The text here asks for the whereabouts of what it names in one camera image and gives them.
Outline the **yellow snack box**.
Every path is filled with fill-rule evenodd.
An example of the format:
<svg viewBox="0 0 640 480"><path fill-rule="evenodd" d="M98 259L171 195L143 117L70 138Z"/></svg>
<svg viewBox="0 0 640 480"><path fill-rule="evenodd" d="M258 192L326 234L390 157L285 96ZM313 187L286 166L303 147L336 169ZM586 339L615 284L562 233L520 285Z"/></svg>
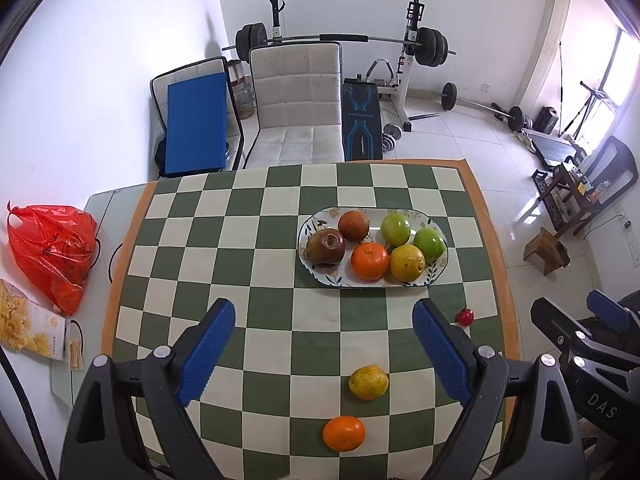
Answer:
<svg viewBox="0 0 640 480"><path fill-rule="evenodd" d="M13 284L0 281L0 337L9 348L62 361L65 333L65 318L36 304Z"/></svg>

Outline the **white padded chair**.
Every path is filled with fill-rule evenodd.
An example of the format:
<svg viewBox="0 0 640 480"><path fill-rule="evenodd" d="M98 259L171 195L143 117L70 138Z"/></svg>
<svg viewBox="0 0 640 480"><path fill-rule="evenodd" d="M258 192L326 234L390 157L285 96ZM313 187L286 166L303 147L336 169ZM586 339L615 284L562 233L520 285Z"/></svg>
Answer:
<svg viewBox="0 0 640 480"><path fill-rule="evenodd" d="M250 50L258 131L246 168L344 160L342 49L294 41Z"/></svg>

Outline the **barbell on floor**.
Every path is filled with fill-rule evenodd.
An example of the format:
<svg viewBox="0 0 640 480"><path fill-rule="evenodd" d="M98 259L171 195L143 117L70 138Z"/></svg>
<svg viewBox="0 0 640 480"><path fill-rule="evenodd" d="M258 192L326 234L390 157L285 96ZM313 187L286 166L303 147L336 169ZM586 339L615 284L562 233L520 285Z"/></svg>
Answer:
<svg viewBox="0 0 640 480"><path fill-rule="evenodd" d="M478 108L479 110L484 110L484 112L506 118L506 122L508 123L510 130L513 132L521 132L525 127L525 114L518 106L511 107L510 110L506 112L495 105L484 105L462 98L461 96L458 96L457 86L452 82L447 82L442 87L442 92L440 92L440 106L445 112L449 112L450 110L453 110L458 103L469 105L474 108Z"/></svg>

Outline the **orange bottom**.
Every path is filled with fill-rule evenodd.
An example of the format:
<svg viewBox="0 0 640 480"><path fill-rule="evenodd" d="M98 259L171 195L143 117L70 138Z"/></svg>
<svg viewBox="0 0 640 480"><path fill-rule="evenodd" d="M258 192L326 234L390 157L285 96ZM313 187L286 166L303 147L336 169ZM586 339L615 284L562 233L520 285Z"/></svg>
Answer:
<svg viewBox="0 0 640 480"><path fill-rule="evenodd" d="M329 420L322 429L323 443L335 452L350 452L359 448L367 437L362 421L350 415Z"/></svg>

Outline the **small wooden stool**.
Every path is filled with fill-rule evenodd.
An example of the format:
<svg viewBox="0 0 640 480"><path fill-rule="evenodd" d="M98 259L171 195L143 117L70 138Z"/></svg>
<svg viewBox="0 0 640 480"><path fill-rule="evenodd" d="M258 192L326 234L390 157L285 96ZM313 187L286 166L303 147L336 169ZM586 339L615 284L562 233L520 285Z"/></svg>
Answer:
<svg viewBox="0 0 640 480"><path fill-rule="evenodd" d="M543 226L524 247L523 260L531 263L543 276L570 265L566 247Z"/></svg>

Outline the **green white checkered tablecloth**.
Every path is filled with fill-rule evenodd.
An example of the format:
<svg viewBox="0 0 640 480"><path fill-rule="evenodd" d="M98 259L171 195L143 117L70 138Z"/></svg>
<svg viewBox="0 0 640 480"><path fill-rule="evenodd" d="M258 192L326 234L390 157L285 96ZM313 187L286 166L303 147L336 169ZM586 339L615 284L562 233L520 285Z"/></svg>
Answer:
<svg viewBox="0 0 640 480"><path fill-rule="evenodd" d="M414 209L433 219L448 266L426 287L334 288L300 263L302 223L329 207ZM201 397L196 432L228 479L419 479L461 408L437 381L412 329L416 300L453 320L474 311L476 344L515 352L513 302L497 237L465 162L247 169L147 185L122 246L112 355L173 344L218 298L235 328ZM349 376L376 364L390 384L374 401ZM335 452L334 417L367 437Z"/></svg>

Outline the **dark red apple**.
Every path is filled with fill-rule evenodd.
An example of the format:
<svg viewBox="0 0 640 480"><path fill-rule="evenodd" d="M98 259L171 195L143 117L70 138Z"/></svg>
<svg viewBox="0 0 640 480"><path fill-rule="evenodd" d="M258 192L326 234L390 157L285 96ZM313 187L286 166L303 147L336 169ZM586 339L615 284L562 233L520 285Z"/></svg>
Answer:
<svg viewBox="0 0 640 480"><path fill-rule="evenodd" d="M308 237L305 249L310 263L332 266L343 260L346 240L337 229L322 229Z"/></svg>

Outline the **orange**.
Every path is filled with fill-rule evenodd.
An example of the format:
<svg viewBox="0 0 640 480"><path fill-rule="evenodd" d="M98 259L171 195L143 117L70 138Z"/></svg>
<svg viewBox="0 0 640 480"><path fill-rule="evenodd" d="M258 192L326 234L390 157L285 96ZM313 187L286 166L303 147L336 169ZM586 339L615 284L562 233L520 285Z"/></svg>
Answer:
<svg viewBox="0 0 640 480"><path fill-rule="evenodd" d="M350 265L357 278L366 282L375 282L386 274L390 266L390 257L383 245L367 242L354 248Z"/></svg>
<svg viewBox="0 0 640 480"><path fill-rule="evenodd" d="M322 429L323 443L335 452L350 452L359 448L367 437L362 421L350 415L329 420Z"/></svg>

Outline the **yellow lemon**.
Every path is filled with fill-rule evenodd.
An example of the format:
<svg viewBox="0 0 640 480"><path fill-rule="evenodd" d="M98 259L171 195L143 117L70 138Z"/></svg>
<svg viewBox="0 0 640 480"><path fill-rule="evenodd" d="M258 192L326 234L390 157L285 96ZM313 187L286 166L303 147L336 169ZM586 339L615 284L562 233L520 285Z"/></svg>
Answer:
<svg viewBox="0 0 640 480"><path fill-rule="evenodd" d="M363 401L374 401L384 396L389 384L386 373L376 364L358 368L347 382L352 394Z"/></svg>
<svg viewBox="0 0 640 480"><path fill-rule="evenodd" d="M390 254L390 274L397 281L403 283L413 282L420 278L425 268L424 255L414 245L398 246Z"/></svg>

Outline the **floral oval ceramic plate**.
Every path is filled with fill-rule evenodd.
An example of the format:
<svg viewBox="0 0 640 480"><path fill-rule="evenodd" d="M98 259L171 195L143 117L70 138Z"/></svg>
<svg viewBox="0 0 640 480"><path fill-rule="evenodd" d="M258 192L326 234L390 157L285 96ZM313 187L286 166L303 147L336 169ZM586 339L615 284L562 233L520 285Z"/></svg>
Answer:
<svg viewBox="0 0 640 480"><path fill-rule="evenodd" d="M448 266L445 235L414 209L324 208L302 223L297 251L334 288L426 287Z"/></svg>

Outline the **blue folded mat chair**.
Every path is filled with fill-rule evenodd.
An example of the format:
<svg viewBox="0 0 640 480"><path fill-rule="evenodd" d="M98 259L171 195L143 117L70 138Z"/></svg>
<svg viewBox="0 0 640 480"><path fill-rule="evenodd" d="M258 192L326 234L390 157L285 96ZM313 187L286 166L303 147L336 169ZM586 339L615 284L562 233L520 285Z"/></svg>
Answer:
<svg viewBox="0 0 640 480"><path fill-rule="evenodd" d="M162 177L239 169L244 131L226 58L160 74L150 91L163 129L154 155Z"/></svg>

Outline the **red cherry tomato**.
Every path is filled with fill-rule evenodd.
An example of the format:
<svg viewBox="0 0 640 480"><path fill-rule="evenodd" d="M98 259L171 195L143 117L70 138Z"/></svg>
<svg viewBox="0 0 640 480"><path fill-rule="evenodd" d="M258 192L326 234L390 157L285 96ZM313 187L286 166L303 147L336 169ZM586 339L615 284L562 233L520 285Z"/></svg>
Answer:
<svg viewBox="0 0 640 480"><path fill-rule="evenodd" d="M475 314L472 309L465 308L456 315L456 323L463 327L471 326L475 321Z"/></svg>

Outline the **white weight rack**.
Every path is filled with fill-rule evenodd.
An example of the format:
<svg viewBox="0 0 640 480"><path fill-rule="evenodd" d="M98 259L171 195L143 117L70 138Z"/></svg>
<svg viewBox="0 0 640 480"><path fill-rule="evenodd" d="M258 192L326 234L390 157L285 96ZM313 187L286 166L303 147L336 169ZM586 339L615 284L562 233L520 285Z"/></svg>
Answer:
<svg viewBox="0 0 640 480"><path fill-rule="evenodd" d="M421 0L410 0L407 6L406 29L403 40L370 37L379 42L397 42L401 45L400 55L396 66L385 58L377 58L366 73L366 81L374 82L378 87L378 95L390 100L393 111L400 120L402 130L412 129L412 119L405 111L408 96L410 75L413 66L420 65L435 68L446 62L449 55L448 40L437 29L421 26L424 3ZM373 79L372 73L378 64L385 64L390 72L390 78Z"/></svg>

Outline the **red plastic bag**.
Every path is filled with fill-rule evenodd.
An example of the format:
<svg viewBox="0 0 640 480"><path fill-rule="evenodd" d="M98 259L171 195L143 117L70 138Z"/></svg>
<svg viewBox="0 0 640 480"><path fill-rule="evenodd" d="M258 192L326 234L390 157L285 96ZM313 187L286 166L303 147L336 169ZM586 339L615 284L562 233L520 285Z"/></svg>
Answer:
<svg viewBox="0 0 640 480"><path fill-rule="evenodd" d="M62 314L84 296L98 250L91 214L73 206L8 207L8 241L18 268Z"/></svg>

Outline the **black blue exercise board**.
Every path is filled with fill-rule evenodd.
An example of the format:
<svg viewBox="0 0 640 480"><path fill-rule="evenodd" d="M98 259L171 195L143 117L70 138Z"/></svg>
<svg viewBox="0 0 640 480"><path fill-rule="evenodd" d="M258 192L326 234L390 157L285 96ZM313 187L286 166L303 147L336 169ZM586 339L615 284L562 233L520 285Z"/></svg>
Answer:
<svg viewBox="0 0 640 480"><path fill-rule="evenodd" d="M382 122L378 87L372 82L346 78L342 90L344 159L346 162L382 159Z"/></svg>

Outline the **green apple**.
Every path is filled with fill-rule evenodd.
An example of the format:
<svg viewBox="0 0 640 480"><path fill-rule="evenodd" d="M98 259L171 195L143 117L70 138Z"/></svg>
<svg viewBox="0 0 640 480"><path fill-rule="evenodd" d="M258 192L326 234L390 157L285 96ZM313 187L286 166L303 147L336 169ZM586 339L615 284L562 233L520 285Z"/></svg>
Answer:
<svg viewBox="0 0 640 480"><path fill-rule="evenodd" d="M381 233L386 243L392 247L406 244L411 236L409 221L399 212L388 214L381 223Z"/></svg>
<svg viewBox="0 0 640 480"><path fill-rule="evenodd" d="M446 249L446 243L433 228L422 228L416 232L413 245L420 249L427 263L437 260Z"/></svg>

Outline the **brown red round fruit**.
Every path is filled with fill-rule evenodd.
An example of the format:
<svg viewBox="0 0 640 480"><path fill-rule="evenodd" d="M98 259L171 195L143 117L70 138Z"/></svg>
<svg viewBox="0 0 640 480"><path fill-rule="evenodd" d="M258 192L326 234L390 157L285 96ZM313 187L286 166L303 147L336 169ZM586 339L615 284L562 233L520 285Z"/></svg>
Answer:
<svg viewBox="0 0 640 480"><path fill-rule="evenodd" d="M370 220L360 210L350 210L341 215L337 229L345 240L362 242L369 234Z"/></svg>

